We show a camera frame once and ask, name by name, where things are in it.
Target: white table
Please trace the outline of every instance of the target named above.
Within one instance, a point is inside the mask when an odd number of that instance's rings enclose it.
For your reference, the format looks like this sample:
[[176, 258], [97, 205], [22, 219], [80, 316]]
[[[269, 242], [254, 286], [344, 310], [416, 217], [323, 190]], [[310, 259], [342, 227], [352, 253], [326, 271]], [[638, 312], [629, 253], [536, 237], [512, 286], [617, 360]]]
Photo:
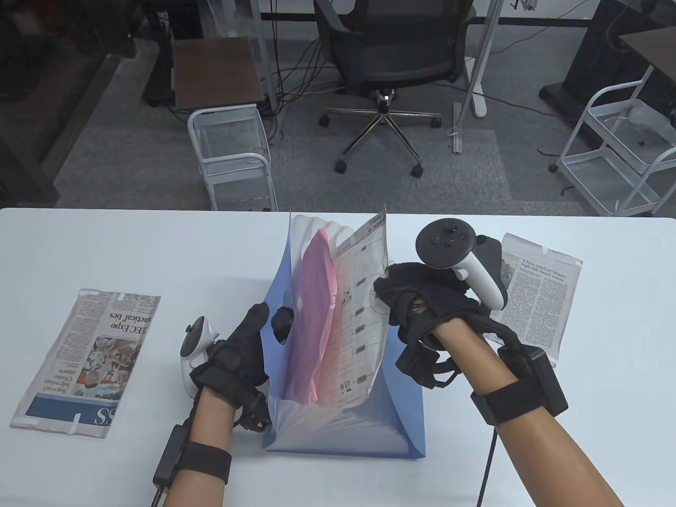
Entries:
[[[321, 216], [352, 227], [367, 217]], [[415, 237], [436, 218], [388, 216], [391, 261], [415, 260]], [[676, 221], [461, 218], [480, 233], [501, 239], [509, 231], [584, 261], [556, 369], [570, 404], [559, 421], [627, 506], [672, 506]], [[263, 299], [287, 220], [253, 212], [0, 211], [0, 504], [149, 505], [166, 439], [190, 406], [178, 363], [183, 330], [206, 314], [228, 335]], [[110, 433], [100, 440], [10, 429], [82, 287], [162, 296]], [[237, 431], [226, 503], [473, 507], [491, 429], [469, 394], [462, 378], [425, 391], [427, 457], [415, 462], [270, 454], [259, 435]], [[531, 505], [500, 444], [484, 503]]]

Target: gray carpet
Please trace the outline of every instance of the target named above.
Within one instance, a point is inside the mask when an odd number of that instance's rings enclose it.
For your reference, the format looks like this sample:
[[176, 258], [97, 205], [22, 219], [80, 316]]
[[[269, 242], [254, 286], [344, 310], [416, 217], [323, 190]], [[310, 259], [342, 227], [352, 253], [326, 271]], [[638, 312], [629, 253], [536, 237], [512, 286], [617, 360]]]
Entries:
[[[470, 40], [478, 36], [474, 28]], [[533, 31], [501, 26], [494, 47]], [[564, 78], [582, 35], [579, 29], [551, 28], [492, 57], [485, 93], [551, 112], [537, 91]], [[298, 54], [305, 45], [289, 43], [281, 54]], [[167, 109], [150, 108], [141, 100], [157, 49], [147, 41], [138, 41], [137, 47], [136, 59], [120, 64], [55, 182], [60, 207], [209, 208], [185, 125]], [[294, 61], [288, 57], [288, 63]], [[334, 70], [326, 70], [320, 79], [335, 76]], [[375, 212], [385, 203], [392, 212], [410, 213], [595, 214], [575, 191], [560, 194], [568, 182], [550, 174], [547, 166], [553, 159], [536, 150], [561, 149], [570, 133], [562, 120], [489, 101], [486, 118], [469, 116], [463, 153], [456, 155], [446, 136], [454, 100], [462, 100], [460, 91], [426, 85], [402, 90], [394, 104], [397, 109], [443, 114], [441, 129], [426, 122], [400, 122], [424, 160], [425, 174], [419, 180], [408, 175], [414, 160], [386, 126], [376, 127], [355, 150], [344, 175], [332, 171], [337, 154], [368, 120], [336, 117], [323, 128], [317, 125], [322, 108], [372, 107], [369, 100], [331, 93], [291, 104], [281, 125], [283, 136], [278, 133], [270, 146], [279, 209]], [[671, 183], [670, 178], [662, 180], [663, 185]], [[674, 216], [676, 206], [665, 206], [660, 214]]]

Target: chair base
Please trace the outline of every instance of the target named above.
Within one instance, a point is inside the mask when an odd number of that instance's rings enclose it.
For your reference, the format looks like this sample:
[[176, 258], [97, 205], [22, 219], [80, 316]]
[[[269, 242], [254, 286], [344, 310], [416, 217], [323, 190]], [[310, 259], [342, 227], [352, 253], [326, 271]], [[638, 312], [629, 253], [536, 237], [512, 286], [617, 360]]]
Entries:
[[331, 121], [329, 114], [349, 114], [358, 116], [373, 116], [372, 120], [364, 127], [359, 135], [342, 151], [338, 156], [338, 160], [333, 167], [335, 172], [343, 174], [347, 170], [345, 158], [352, 151], [352, 149], [359, 144], [359, 142], [366, 137], [366, 135], [378, 124], [387, 124], [394, 130], [399, 140], [406, 146], [406, 149], [416, 158], [416, 165], [411, 169], [411, 176], [420, 178], [423, 175], [423, 159], [418, 152], [413, 148], [399, 126], [395, 123], [394, 118], [429, 118], [433, 128], [441, 127], [441, 114], [438, 113], [422, 113], [418, 111], [392, 111], [389, 109], [390, 103], [394, 97], [394, 90], [380, 90], [376, 95], [377, 110], [370, 109], [354, 109], [352, 107], [328, 107], [324, 110], [324, 114], [319, 118], [319, 125], [326, 127]]

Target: newspaper page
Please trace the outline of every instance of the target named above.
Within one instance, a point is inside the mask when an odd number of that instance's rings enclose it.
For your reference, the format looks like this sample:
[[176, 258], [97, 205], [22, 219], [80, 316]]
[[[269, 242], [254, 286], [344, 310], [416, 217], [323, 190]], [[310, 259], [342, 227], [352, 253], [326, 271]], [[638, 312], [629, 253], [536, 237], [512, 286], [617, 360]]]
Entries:
[[389, 309], [375, 297], [373, 282], [387, 267], [385, 229], [383, 211], [334, 254], [338, 292], [317, 390], [320, 404], [338, 410], [368, 399], [383, 360]]
[[104, 438], [159, 304], [81, 289], [11, 426]]
[[[580, 259], [505, 234], [500, 276], [508, 302], [491, 317], [522, 343], [541, 347], [555, 366], [581, 269]], [[501, 343], [495, 335], [488, 338]]]

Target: desk leg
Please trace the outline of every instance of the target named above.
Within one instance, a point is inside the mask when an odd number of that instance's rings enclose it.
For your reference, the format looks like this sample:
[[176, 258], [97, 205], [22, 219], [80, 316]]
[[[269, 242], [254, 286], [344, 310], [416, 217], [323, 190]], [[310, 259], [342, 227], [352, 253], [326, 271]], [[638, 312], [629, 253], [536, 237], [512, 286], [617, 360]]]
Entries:
[[270, 73], [270, 59], [268, 58], [268, 43], [263, 33], [263, 23], [260, 19], [260, 6], [258, 0], [249, 0], [251, 3], [251, 13], [253, 14], [253, 25], [256, 28], [256, 38], [258, 39], [258, 49], [260, 50], [260, 59], [263, 65], [263, 77], [265, 78], [266, 88], [268, 89], [268, 96], [270, 98], [270, 106], [272, 110], [277, 109], [277, 96], [274, 92], [274, 83], [272, 82], [272, 74]]
[[[472, 72], [472, 77], [470, 79], [469, 85], [467, 86], [467, 93], [465, 94], [465, 100], [462, 104], [460, 117], [458, 121], [453, 122], [453, 128], [451, 129], [451, 132], [449, 132], [449, 135], [458, 137], [458, 140], [460, 140], [462, 136], [462, 124], [464, 123], [465, 116], [467, 115], [469, 102], [473, 96], [472, 91], [477, 91], [477, 83], [483, 76], [483, 70], [486, 67], [486, 61], [488, 60], [488, 55], [491, 52], [493, 37], [498, 26], [498, 20], [500, 19], [500, 12], [502, 11], [503, 5], [504, 0], [491, 0], [490, 5], [488, 6], [486, 25], [484, 25], [483, 33], [481, 34], [481, 49], [479, 51], [479, 57], [475, 62], [476, 70], [475, 72]], [[461, 153], [462, 142], [454, 142], [453, 144], [454, 153]]]
[[[472, 80], [472, 71], [474, 70], [474, 57], [465, 57], [465, 79], [467, 82]], [[472, 106], [474, 107], [474, 116], [483, 118], [486, 116], [488, 109], [486, 108], [486, 99], [483, 98], [483, 88], [481, 88], [481, 79], [477, 81], [472, 93]]]

